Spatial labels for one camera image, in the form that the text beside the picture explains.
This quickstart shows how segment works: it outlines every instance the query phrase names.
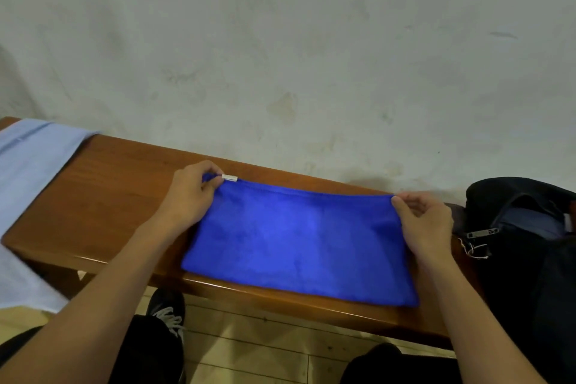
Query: wooden bench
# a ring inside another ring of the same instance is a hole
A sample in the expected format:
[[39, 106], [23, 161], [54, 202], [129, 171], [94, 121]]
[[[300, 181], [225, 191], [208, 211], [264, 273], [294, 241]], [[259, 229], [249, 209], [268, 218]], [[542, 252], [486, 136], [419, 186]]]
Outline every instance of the wooden bench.
[[[18, 119], [0, 120], [0, 129]], [[159, 206], [175, 170], [209, 158], [227, 174], [263, 184], [335, 194], [380, 191], [267, 169], [135, 141], [95, 135], [4, 235], [19, 257], [60, 268], [97, 273]], [[410, 261], [421, 299], [418, 308], [383, 307], [242, 286], [180, 269], [189, 240], [183, 235], [154, 270], [151, 285], [215, 300], [329, 323], [378, 335], [450, 348], [448, 333], [426, 274]], [[454, 255], [475, 287], [471, 262], [454, 243]]]

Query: grout line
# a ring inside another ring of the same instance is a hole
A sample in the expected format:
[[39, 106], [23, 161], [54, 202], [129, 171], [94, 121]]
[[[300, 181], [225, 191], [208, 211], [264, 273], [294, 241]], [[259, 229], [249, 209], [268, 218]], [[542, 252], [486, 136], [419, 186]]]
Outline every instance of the grout line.
[[[305, 352], [300, 352], [300, 351], [292, 351], [291, 349], [285, 349], [285, 348], [278, 348], [276, 346], [267, 346], [267, 345], [261, 345], [259, 343], [254, 343], [253, 341], [246, 341], [246, 340], [238, 340], [237, 338], [230, 338], [230, 337], [223, 337], [223, 336], [215, 336], [214, 334], [208, 334], [208, 333], [203, 333], [200, 331], [192, 331], [191, 329], [186, 329], [187, 332], [192, 333], [192, 334], [202, 334], [203, 336], [210, 336], [210, 337], [216, 337], [216, 338], [223, 338], [224, 340], [232, 340], [232, 341], [237, 341], [239, 343], [247, 343], [249, 345], [254, 345], [254, 346], [261, 346], [263, 348], [267, 348], [267, 349], [276, 349], [278, 351], [286, 351], [286, 352], [293, 352], [293, 353], [298, 353], [300, 355], [308, 355], [310, 356], [311, 354], [309, 353], [305, 353]], [[337, 358], [330, 358], [330, 357], [323, 357], [321, 355], [312, 355], [313, 357], [318, 357], [318, 358], [324, 358], [326, 360], [334, 360], [337, 362], [342, 362], [342, 363], [349, 363], [349, 361], [347, 360], [338, 360]]]
[[190, 360], [187, 360], [186, 363], [193, 363], [193, 364], [195, 364], [195, 365], [204, 365], [204, 366], [217, 367], [217, 368], [220, 368], [220, 369], [232, 370], [233, 372], [240, 372], [240, 373], [243, 373], [243, 374], [256, 375], [256, 376], [258, 376], [258, 377], [272, 378], [273, 380], [280, 380], [280, 381], [284, 381], [284, 382], [290, 382], [290, 383], [296, 383], [296, 384], [304, 384], [304, 383], [301, 383], [300, 381], [291, 381], [291, 380], [289, 380], [289, 379], [277, 378], [276, 376], [263, 375], [262, 373], [246, 372], [246, 371], [244, 371], [244, 370], [232, 369], [231, 367], [214, 366], [213, 364], [200, 363], [200, 362], [198, 362], [198, 361], [190, 361]]
[[[217, 308], [203, 307], [202, 305], [195, 305], [195, 304], [185, 304], [185, 305], [186, 305], [186, 307], [198, 307], [198, 308], [204, 308], [205, 310], [220, 311], [221, 313], [229, 313], [229, 314], [234, 314], [234, 315], [237, 315], [237, 316], [249, 317], [249, 318], [251, 318], [251, 319], [258, 319], [258, 320], [262, 320], [262, 321], [264, 320], [263, 317], [249, 316], [249, 315], [246, 315], [246, 314], [236, 313], [236, 312], [234, 312], [234, 311], [219, 310], [219, 309], [217, 309]], [[349, 335], [349, 334], [342, 334], [342, 333], [338, 333], [338, 332], [334, 332], [334, 331], [328, 331], [328, 330], [320, 329], [320, 328], [310, 328], [310, 327], [308, 327], [308, 326], [296, 325], [295, 323], [280, 322], [280, 321], [273, 320], [273, 319], [268, 319], [268, 318], [265, 318], [265, 320], [268, 321], [268, 322], [282, 323], [282, 324], [284, 324], [284, 325], [295, 326], [295, 327], [297, 327], [297, 328], [310, 329], [310, 330], [313, 330], [313, 331], [321, 331], [321, 332], [328, 333], [328, 334], [335, 334], [335, 335], [337, 335], [337, 336], [355, 338], [355, 339], [357, 339], [357, 340], [373, 341], [373, 342], [375, 342], [375, 343], [392, 343], [394, 346], [399, 346], [399, 347], [402, 347], [402, 348], [408, 348], [408, 349], [413, 349], [413, 350], [418, 350], [417, 348], [415, 348], [415, 347], [413, 346], [413, 344], [415, 344], [415, 345], [419, 345], [419, 346], [425, 346], [425, 347], [427, 347], [427, 348], [432, 348], [432, 349], [434, 349], [434, 350], [439, 349], [439, 350], [443, 350], [443, 351], [453, 352], [453, 351], [450, 351], [450, 349], [437, 348], [437, 347], [435, 347], [435, 346], [423, 345], [422, 343], [416, 343], [416, 342], [407, 341], [407, 340], [400, 340], [399, 338], [380, 336], [380, 335], [378, 335], [378, 334], [367, 333], [367, 334], [371, 334], [371, 335], [373, 335], [373, 336], [375, 336], [375, 337], [384, 337], [384, 338], [387, 338], [388, 340], [390, 340], [390, 339], [392, 338], [392, 339], [394, 339], [394, 340], [396, 340], [396, 341], [405, 342], [405, 343], [410, 343], [410, 344], [409, 344], [409, 345], [406, 345], [406, 344], [403, 344], [403, 343], [398, 344], [398, 343], [393, 343], [393, 342], [387, 341], [387, 340], [374, 340], [373, 338], [351, 336], [351, 335]], [[349, 331], [357, 331], [357, 330], [355, 330], [355, 329], [348, 329], [348, 328], [344, 328], [344, 329], [347, 329], [347, 330], [349, 330]]]

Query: person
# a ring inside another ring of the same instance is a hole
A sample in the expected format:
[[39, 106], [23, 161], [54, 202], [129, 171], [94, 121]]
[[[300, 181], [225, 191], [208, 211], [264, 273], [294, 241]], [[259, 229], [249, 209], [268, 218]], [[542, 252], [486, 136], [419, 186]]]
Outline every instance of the person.
[[[203, 183], [205, 173], [218, 176]], [[0, 346], [0, 382], [185, 382], [182, 294], [158, 289], [146, 315], [134, 311], [163, 252], [212, 204], [222, 174], [210, 161], [178, 170], [157, 212], [60, 313]], [[465, 384], [544, 383], [452, 258], [450, 209], [428, 193], [400, 193], [392, 204], [407, 245], [433, 281], [457, 365], [450, 358], [405, 356], [383, 344], [354, 359], [342, 384], [410, 383], [422, 377]]]

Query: beige floor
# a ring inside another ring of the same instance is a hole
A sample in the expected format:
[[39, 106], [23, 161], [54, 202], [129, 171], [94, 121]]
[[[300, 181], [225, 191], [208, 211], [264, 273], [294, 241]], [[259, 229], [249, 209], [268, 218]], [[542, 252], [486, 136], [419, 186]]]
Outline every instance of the beige floor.
[[[154, 289], [148, 287], [137, 314]], [[186, 295], [185, 355], [193, 384], [338, 383], [347, 363], [383, 341], [405, 353], [454, 357], [452, 351]], [[0, 310], [0, 343], [49, 315]]]

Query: black bag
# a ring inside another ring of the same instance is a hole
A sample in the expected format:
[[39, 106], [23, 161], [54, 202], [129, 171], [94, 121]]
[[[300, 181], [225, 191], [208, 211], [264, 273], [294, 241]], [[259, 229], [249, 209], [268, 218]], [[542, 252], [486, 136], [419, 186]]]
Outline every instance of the black bag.
[[548, 383], [576, 382], [576, 236], [548, 241], [501, 222], [509, 207], [564, 223], [576, 193], [527, 178], [492, 178], [466, 191], [463, 246], [476, 258], [488, 306]]

